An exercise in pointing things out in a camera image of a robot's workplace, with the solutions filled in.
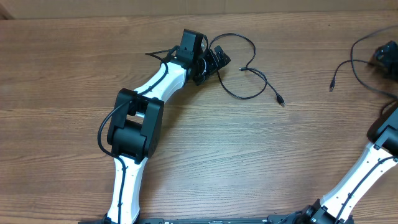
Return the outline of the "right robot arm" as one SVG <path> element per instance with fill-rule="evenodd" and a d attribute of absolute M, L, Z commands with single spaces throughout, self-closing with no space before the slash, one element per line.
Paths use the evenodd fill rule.
<path fill-rule="evenodd" d="M 397 102 L 375 120 L 367 132 L 363 153 L 329 193 L 304 208 L 294 223 L 353 223 L 354 206 L 371 186 L 397 165 Z"/>

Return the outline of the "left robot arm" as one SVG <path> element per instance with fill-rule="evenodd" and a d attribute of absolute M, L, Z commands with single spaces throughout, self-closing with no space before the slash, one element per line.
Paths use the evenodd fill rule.
<path fill-rule="evenodd" d="M 109 124 L 111 150 L 106 154 L 114 159 L 116 171 L 113 199 L 102 223 L 138 223 L 142 176 L 160 140 L 165 103 L 189 80 L 201 85 L 230 62 L 220 46 L 211 49 L 206 35 L 188 29 L 179 45 L 163 53 L 149 53 L 160 60 L 158 72 L 135 90 L 121 89 L 102 122 Z"/>

